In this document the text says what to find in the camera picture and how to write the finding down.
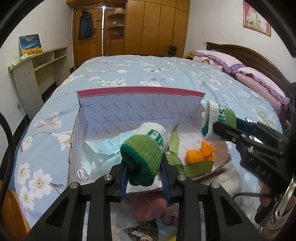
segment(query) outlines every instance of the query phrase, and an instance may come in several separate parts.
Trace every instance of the metal clip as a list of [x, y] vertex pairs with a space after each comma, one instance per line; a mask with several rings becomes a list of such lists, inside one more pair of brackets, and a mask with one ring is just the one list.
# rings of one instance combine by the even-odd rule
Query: metal clip
[[271, 224], [274, 224], [276, 221], [281, 219], [283, 213], [286, 210], [288, 202], [295, 191], [295, 188], [296, 188], [296, 177], [293, 174], [292, 180], [291, 180], [286, 192], [281, 197], [280, 201], [275, 204], [274, 209], [271, 212], [271, 218], [270, 218]]

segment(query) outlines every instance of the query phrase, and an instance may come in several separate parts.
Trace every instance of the open cardboard box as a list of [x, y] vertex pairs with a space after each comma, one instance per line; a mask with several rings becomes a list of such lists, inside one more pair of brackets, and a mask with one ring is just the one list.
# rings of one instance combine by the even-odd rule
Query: open cardboard box
[[[77, 92], [78, 111], [71, 140], [68, 184], [78, 182], [84, 141], [111, 139], [135, 130], [144, 122], [161, 124], [170, 134], [178, 123], [178, 157], [186, 165], [187, 150], [199, 149], [202, 141], [202, 111], [205, 93], [167, 87], [111, 87]], [[212, 172], [229, 160], [225, 142], [213, 142], [217, 162]], [[159, 178], [150, 187], [128, 185], [127, 193], [161, 188]]]

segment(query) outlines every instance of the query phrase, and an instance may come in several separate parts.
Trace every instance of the wooden headboard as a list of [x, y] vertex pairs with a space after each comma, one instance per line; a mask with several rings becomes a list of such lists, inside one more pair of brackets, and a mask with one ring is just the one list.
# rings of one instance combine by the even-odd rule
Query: wooden headboard
[[273, 63], [268, 59], [263, 57], [261, 54], [255, 52], [246, 47], [230, 44], [215, 44], [207, 42], [207, 50], [218, 50], [219, 52], [229, 54], [239, 61], [241, 61], [245, 66], [252, 67], [261, 73], [265, 74], [271, 80], [273, 80], [285, 93], [286, 97], [289, 97], [288, 84], [290, 82], [285, 78], [285, 76], [279, 71]]

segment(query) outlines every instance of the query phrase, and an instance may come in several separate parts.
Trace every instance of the metal screw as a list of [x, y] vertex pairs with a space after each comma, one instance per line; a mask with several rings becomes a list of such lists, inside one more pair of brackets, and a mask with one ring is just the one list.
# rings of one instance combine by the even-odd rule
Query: metal screw
[[219, 187], [220, 187], [220, 183], [218, 183], [218, 182], [212, 182], [212, 183], [211, 183], [211, 186], [212, 186], [213, 188], [219, 188]]
[[184, 175], [179, 175], [177, 178], [179, 181], [185, 181], [187, 177]]
[[76, 183], [76, 182], [70, 184], [70, 188], [72, 189], [76, 189], [78, 188], [78, 186], [79, 186], [79, 183]]
[[104, 176], [104, 180], [105, 180], [105, 181], [110, 181], [112, 178], [113, 178], [113, 176], [112, 176], [111, 174], [106, 174], [106, 175]]

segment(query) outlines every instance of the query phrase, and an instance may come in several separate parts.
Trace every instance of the power outlet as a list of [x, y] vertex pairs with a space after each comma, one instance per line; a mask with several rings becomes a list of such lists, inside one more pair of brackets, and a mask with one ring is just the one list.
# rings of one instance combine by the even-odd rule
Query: power outlet
[[21, 106], [20, 102], [16, 102], [16, 103], [15, 103], [15, 108], [16, 108], [17, 110], [19, 110], [19, 109], [20, 109], [20, 107], [19, 107], [19, 106]]

